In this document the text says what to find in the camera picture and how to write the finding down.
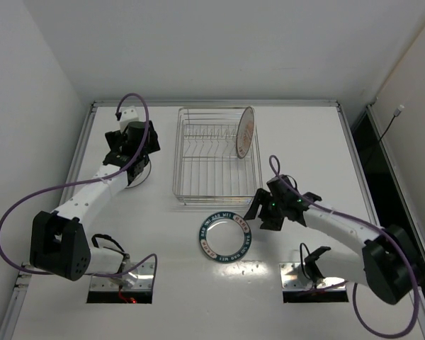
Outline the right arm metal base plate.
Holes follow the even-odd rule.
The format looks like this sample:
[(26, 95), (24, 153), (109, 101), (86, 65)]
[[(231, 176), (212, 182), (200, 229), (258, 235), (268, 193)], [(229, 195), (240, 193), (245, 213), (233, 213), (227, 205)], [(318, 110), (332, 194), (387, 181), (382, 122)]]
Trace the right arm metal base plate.
[(325, 290), (327, 292), (346, 290), (346, 282), (342, 278), (321, 278), (317, 283), (313, 283), (310, 279), (304, 276), (300, 262), (279, 263), (279, 270), (280, 281), (284, 293), (315, 293), (318, 290)]

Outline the orange sunburst pattern plate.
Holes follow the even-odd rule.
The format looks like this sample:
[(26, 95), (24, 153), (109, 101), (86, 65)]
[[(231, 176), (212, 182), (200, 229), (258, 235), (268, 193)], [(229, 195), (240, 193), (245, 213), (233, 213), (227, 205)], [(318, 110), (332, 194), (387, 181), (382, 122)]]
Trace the orange sunburst pattern plate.
[(245, 158), (249, 152), (254, 136), (255, 112), (247, 106), (241, 115), (236, 134), (236, 153), (239, 159)]

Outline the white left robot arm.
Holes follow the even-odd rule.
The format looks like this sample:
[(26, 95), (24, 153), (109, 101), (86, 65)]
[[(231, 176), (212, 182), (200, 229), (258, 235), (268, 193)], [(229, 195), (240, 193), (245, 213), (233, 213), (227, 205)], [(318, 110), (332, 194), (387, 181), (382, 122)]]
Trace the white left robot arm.
[(112, 199), (127, 188), (160, 150), (152, 123), (132, 121), (124, 130), (106, 133), (110, 147), (92, 183), (83, 186), (52, 212), (33, 219), (30, 264), (40, 270), (77, 281), (84, 275), (116, 275), (123, 270), (123, 250), (89, 241), (87, 229)]

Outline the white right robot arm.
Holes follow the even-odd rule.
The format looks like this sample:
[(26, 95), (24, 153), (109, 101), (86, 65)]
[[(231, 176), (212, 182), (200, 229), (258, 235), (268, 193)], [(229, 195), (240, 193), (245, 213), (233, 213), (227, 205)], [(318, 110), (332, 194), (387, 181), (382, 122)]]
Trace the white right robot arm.
[(383, 302), (397, 304), (413, 287), (425, 281), (425, 262), (408, 233), (397, 225), (368, 227), (352, 217), (321, 205), (321, 197), (290, 189), (286, 175), (259, 188), (245, 220), (261, 220), (260, 228), (281, 230), (285, 220), (317, 230), (350, 249), (349, 254), (320, 246), (301, 263), (300, 277), (312, 285), (327, 277), (365, 285)]

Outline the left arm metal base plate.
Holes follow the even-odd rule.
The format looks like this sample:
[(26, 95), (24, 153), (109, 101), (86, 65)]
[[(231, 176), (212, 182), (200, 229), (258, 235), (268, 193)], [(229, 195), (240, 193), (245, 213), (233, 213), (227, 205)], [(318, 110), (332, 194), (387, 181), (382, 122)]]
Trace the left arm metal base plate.
[(149, 292), (153, 286), (155, 262), (146, 261), (120, 278), (103, 278), (93, 276), (90, 280), (91, 292), (117, 292), (121, 287), (124, 292)]

